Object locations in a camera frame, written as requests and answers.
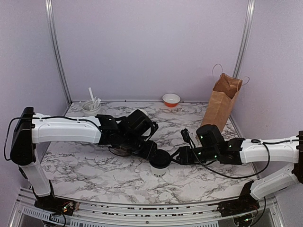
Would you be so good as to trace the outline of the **black plastic cup lid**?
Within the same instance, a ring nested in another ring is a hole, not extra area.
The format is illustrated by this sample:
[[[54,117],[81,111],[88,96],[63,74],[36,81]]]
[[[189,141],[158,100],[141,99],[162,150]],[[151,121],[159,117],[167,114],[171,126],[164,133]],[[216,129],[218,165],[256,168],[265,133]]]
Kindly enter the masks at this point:
[[[163,169],[170,165],[171,156],[170,154],[162,149],[158,149],[155,151],[154,155],[149,160],[150,165],[157,169]]]

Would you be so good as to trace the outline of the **white paper cup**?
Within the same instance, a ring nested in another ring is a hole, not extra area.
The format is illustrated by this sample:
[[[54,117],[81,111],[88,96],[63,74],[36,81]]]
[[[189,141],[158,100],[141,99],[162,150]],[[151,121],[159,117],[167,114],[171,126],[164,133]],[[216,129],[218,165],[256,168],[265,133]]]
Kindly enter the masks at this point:
[[[152,176],[156,177],[156,178],[162,178],[166,172],[167,172],[168,168],[155,168],[153,166],[151,166],[151,174]]]

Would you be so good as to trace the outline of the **brown paper bag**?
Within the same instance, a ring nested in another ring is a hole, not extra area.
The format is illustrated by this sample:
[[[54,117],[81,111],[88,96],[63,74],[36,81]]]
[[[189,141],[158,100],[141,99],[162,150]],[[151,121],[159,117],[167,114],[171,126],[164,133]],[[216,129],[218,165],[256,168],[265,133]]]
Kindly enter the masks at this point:
[[[201,126],[216,125],[222,132],[231,115],[240,89],[245,85],[247,83],[244,83],[242,79],[232,78],[222,72],[219,79],[215,80]]]

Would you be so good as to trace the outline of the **brown cardboard cup carrier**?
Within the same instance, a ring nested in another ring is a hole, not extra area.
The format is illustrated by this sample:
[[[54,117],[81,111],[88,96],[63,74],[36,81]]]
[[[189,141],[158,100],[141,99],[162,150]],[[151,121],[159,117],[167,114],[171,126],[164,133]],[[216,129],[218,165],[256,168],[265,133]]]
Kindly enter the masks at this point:
[[[115,146],[115,147],[110,146],[110,147],[108,147],[108,149],[112,154],[119,156],[119,157],[128,157],[128,156],[132,155],[131,151],[129,151],[126,148],[120,147],[120,146]]]

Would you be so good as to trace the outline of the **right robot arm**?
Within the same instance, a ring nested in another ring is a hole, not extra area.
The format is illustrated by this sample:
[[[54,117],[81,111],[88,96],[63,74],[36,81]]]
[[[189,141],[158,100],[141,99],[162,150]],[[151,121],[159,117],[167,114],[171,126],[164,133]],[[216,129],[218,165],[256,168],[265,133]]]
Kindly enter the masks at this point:
[[[282,169],[256,181],[246,183],[238,198],[218,204],[222,217],[237,215],[260,207],[259,200],[269,194],[303,181],[303,133],[280,140],[234,138],[225,140],[210,126],[196,131],[201,146],[195,147],[186,129],[183,140],[188,143],[171,156],[180,165],[205,165],[218,161],[225,165],[242,165],[252,162],[287,162]]]

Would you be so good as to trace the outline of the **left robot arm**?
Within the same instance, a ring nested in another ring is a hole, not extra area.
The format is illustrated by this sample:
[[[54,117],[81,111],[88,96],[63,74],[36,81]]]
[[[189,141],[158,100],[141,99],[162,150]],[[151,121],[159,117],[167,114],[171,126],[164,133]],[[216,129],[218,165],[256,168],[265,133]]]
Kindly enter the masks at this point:
[[[98,114],[89,117],[66,117],[35,113],[26,107],[13,131],[9,160],[18,165],[35,195],[35,207],[58,215],[73,215],[78,202],[56,197],[51,181],[37,158],[36,145],[44,142],[69,141],[108,145],[128,156],[149,159],[157,149],[151,137],[159,126],[137,109],[129,116],[115,118]]]

